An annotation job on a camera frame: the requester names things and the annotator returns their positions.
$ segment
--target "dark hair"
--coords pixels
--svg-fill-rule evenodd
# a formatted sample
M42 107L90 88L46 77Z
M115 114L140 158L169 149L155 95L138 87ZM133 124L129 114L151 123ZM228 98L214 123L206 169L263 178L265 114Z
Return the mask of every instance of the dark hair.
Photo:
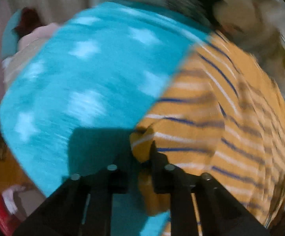
M27 34L30 34L34 29L43 26L41 19L34 8L23 8L19 24L14 28L14 31L19 36L19 39Z

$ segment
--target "black mount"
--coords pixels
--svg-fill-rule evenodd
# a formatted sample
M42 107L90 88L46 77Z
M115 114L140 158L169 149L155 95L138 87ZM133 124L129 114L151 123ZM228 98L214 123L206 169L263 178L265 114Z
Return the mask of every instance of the black mount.
M112 195L128 190L131 154L95 175L72 175L14 232L14 236L110 236ZM169 164L152 145L153 188L171 196L171 235L198 236L195 194L203 236L267 236L266 230L210 174L195 176Z

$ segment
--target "pink pillow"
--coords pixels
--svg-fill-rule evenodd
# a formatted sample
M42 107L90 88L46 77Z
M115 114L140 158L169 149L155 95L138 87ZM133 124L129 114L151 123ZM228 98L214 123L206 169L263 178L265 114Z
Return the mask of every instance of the pink pillow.
M59 25L57 23L51 23L47 26L42 26L34 29L32 33L27 34L19 40L18 51L21 51L24 47L26 47L36 39L52 37L52 35L58 28Z

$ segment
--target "striped fabric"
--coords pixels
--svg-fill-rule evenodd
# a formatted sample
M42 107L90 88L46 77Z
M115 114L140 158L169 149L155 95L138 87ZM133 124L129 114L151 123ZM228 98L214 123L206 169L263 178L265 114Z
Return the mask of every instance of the striped fabric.
M152 141L187 173L211 173L262 224L282 210L285 101L255 59L220 33L194 50L131 134L141 163ZM169 199L154 194L150 180L142 171L140 189L156 214L168 209Z

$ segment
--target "turquoise fabric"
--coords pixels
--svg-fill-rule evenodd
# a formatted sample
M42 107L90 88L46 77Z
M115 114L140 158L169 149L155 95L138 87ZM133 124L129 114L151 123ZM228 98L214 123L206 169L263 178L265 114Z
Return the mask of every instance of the turquoise fabric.
M15 14L9 19L3 36L1 39L1 55L0 58L4 60L9 56L13 56L17 53L19 37L13 30L20 22L21 10L16 11Z
M196 35L153 11L107 2L69 20L28 63L0 105L0 126L28 176L49 196L68 175L88 175L130 151L129 134L159 98ZM134 162L129 194L113 200L112 234L159 235Z

